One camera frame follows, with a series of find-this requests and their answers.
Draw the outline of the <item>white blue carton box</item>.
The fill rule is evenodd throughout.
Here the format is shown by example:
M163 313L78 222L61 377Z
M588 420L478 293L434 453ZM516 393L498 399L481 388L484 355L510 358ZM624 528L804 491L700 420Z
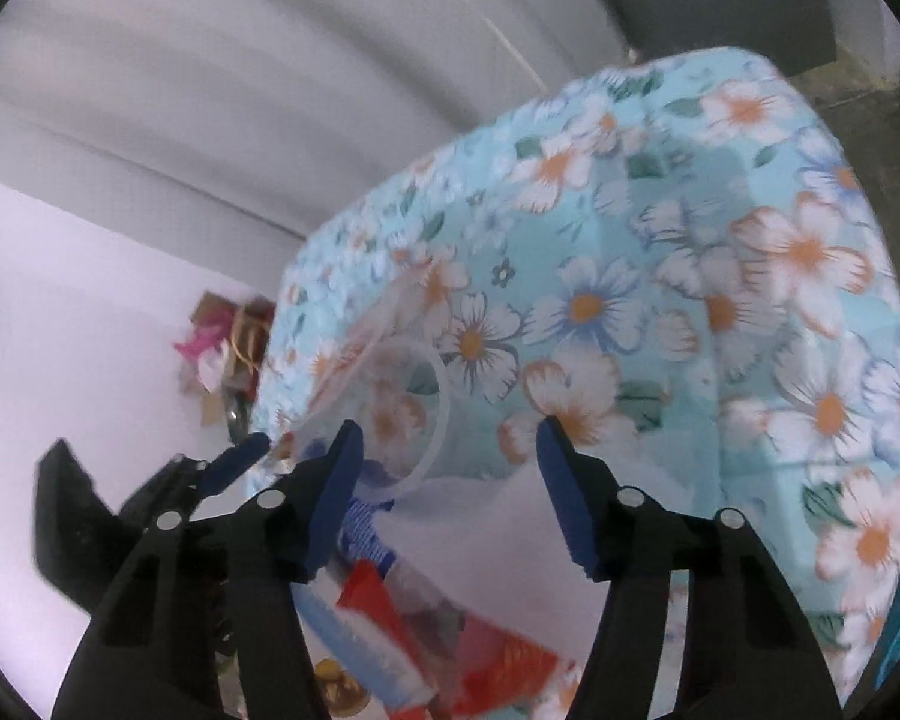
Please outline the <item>white blue carton box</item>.
M318 650L338 661L386 713L421 715L436 690L383 583L397 556L374 528L375 515L390 509L354 497L328 566L307 585L295 585L292 598Z

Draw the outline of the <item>clear plastic cup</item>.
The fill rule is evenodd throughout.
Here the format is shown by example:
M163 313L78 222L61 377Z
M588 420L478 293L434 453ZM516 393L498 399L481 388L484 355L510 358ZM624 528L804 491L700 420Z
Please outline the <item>clear plastic cup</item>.
M281 472L315 457L352 421L364 436L357 499L390 502L425 480L447 439L450 382L436 347L413 328L418 297L418 277L406 271L349 327L304 414L271 452Z

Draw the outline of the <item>red plastic wrapper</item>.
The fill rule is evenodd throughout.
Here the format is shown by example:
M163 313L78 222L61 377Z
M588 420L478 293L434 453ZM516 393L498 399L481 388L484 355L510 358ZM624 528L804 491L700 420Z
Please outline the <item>red plastic wrapper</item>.
M436 702L437 715L471 718L523 704L543 692L559 665L553 652L471 613L450 611L441 634L432 613L398 610L372 562L357 562L336 606L408 656L432 691L425 703Z

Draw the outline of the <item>white tissue paper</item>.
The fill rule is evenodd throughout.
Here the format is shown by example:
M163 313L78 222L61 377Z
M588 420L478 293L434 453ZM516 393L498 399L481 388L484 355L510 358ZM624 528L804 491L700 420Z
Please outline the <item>white tissue paper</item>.
M608 590L572 561L535 465L499 481L429 479L374 528L453 605L562 660L589 658Z

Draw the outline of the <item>gift bags pile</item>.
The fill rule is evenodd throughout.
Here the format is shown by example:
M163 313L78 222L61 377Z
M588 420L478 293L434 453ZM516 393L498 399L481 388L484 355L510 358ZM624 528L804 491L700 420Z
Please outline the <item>gift bags pile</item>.
M261 296L237 302L205 293L173 344L182 390L198 398L201 424L224 424L233 444L250 432L272 319L274 304Z

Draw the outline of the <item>grey window curtain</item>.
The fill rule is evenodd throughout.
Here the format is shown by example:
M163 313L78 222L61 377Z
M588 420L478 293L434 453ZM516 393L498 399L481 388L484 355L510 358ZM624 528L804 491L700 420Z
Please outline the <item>grey window curtain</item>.
M601 0L6 0L0 182L260 281L411 161L626 54Z

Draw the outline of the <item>floral blue bed cover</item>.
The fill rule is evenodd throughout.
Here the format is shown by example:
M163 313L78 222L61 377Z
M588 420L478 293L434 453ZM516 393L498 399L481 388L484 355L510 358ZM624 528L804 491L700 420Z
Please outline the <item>floral blue bed cover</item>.
M781 72L736 47L605 68L334 216L276 301L274 449L406 271L450 382L422 483L535 465L608 590L587 660L471 718L847 717L900 582L900 289Z

